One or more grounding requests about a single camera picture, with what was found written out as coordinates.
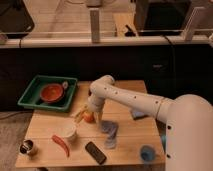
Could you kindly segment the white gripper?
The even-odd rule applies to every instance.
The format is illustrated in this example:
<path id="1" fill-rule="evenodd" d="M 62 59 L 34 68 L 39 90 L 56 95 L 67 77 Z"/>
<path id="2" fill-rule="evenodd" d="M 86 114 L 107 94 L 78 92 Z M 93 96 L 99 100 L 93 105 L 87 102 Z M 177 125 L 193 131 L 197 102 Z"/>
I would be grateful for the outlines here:
<path id="1" fill-rule="evenodd" d="M 84 115 L 91 115 L 94 113 L 95 122 L 99 124 L 102 120 L 102 110 L 104 107 L 104 99 L 95 95 L 91 95 L 87 101 L 87 107 L 85 107 Z"/>

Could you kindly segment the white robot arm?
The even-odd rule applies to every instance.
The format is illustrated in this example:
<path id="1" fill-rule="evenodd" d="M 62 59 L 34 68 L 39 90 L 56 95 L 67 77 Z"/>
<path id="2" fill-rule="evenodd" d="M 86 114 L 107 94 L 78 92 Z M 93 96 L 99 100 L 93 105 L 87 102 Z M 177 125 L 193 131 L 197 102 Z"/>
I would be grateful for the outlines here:
<path id="1" fill-rule="evenodd" d="M 93 81 L 89 90 L 87 108 L 97 116 L 110 99 L 166 125 L 165 171 L 213 171 L 213 106 L 206 99 L 193 94 L 169 99 L 121 89 L 110 75 Z"/>

